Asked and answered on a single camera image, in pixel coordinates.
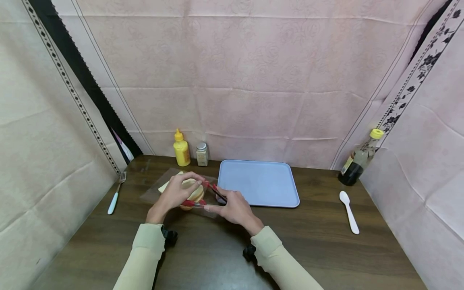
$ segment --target soy sauce bottle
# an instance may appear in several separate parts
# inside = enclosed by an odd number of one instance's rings
[[[373,129],[369,139],[354,149],[338,174],[338,180],[347,186],[352,186],[364,172],[375,154],[377,142],[382,138],[383,131]]]

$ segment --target salt shaker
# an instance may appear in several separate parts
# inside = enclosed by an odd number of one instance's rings
[[[198,166],[208,166],[209,153],[206,143],[201,142],[197,145],[197,162]]]

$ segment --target fork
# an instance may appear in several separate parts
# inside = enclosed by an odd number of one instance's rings
[[[115,193],[115,195],[113,195],[113,200],[111,201],[110,207],[108,208],[108,214],[112,214],[113,211],[115,211],[117,197],[119,196],[119,189],[121,188],[121,184],[123,184],[126,181],[126,177],[127,177],[127,172],[126,171],[121,173],[121,176],[119,177],[119,181],[118,181],[119,184],[117,186],[116,193]]]

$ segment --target yellow cap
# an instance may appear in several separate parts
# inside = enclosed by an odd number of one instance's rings
[[[174,140],[176,140],[176,141],[184,140],[184,135],[181,132],[179,132],[179,128],[176,129],[176,132],[174,134]]]
[[[372,129],[371,133],[369,134],[374,139],[380,139],[383,136],[383,131],[379,129]]]

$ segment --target long sleeve shirt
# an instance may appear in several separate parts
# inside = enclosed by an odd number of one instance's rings
[[[162,225],[142,224],[135,235],[132,251],[113,290],[151,290],[156,267],[164,252]],[[281,290],[322,290],[314,278],[287,252],[270,227],[251,238],[258,265],[263,267]]]

